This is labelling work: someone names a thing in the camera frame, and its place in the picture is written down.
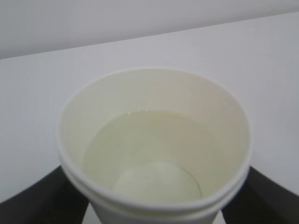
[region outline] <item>white wall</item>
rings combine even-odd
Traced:
[[[1,0],[0,58],[299,11],[299,0]]]

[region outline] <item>white paper cup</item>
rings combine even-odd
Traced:
[[[107,182],[120,175],[115,168],[117,154],[101,171],[106,182],[95,182],[83,173],[83,158],[96,133],[114,118],[138,110],[179,112],[203,122],[216,137],[228,171],[213,165],[207,176],[186,149],[177,158],[206,189],[202,199],[149,203],[115,193]],[[103,224],[211,224],[245,181],[251,155],[248,120],[238,102],[206,78],[164,68],[123,70],[86,86],[63,110],[57,142],[67,177],[90,200]]]

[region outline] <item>clear liquid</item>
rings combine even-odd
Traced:
[[[225,169],[208,129],[179,113],[124,114],[102,128],[85,153],[83,171],[101,185],[155,203],[203,198]]]

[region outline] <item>cup bottom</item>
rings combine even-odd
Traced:
[[[112,190],[131,199],[152,203],[179,203],[202,198],[198,181],[184,168],[151,162],[127,169]]]

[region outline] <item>white surface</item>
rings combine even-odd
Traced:
[[[299,194],[299,13],[0,60],[0,201],[59,165],[66,100],[108,72],[188,69],[222,83],[253,129],[252,165]]]
[[[295,11],[298,0],[3,0],[0,58]]]
[[[93,208],[91,207],[91,205],[89,205],[87,207],[87,211],[85,213],[82,224],[100,224],[100,221],[99,221],[97,215],[95,214]],[[218,213],[213,224],[225,224],[225,221],[223,219],[221,212]]]

